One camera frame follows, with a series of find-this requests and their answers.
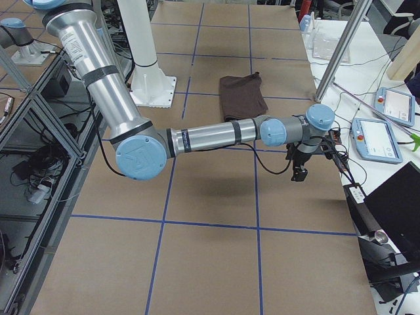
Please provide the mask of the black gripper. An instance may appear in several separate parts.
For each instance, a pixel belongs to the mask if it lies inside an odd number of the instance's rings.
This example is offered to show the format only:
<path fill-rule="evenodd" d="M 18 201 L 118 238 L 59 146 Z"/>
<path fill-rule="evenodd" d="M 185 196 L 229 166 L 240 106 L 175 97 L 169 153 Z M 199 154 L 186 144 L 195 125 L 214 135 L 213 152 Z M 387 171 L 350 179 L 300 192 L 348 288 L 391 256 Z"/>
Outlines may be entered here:
<path fill-rule="evenodd" d="M 293 174 L 291 181 L 302 182 L 305 180 L 308 170 L 305 168 L 305 163 L 314 154 L 325 154 L 329 149 L 326 143 L 309 144 L 305 142 L 293 142 L 286 145 L 287 155 L 286 159 L 293 164 Z"/>

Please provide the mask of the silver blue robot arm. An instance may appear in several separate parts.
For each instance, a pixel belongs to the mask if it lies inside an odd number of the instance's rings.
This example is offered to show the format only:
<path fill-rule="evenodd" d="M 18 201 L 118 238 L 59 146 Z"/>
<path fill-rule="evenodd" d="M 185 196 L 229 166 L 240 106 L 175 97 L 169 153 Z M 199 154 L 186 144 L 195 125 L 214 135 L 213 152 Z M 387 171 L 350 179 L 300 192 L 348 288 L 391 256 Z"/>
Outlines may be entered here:
<path fill-rule="evenodd" d="M 120 171 L 131 179 L 148 180 L 179 154 L 248 145 L 262 140 L 267 146 L 288 147 L 293 180 L 306 177 L 305 163 L 319 148 L 335 119 L 333 110 L 312 105 L 305 114 L 229 121 L 189 129 L 158 131 L 138 111 L 124 80 L 95 28 L 90 1 L 30 1 L 46 30 L 61 41 L 81 80 L 108 123 L 110 142 Z"/>

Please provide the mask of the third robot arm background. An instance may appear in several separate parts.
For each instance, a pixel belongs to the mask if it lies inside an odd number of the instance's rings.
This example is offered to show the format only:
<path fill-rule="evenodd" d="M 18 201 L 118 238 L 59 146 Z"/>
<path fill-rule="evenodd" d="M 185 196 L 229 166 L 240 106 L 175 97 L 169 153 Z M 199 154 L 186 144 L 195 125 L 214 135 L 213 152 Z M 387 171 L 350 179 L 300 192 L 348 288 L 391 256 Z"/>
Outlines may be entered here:
<path fill-rule="evenodd" d="M 41 66 L 49 54 L 48 49 L 43 53 L 43 45 L 35 41 L 19 18 L 1 20 L 1 47 L 7 49 L 11 46 L 17 47 L 11 59 L 21 66 Z"/>

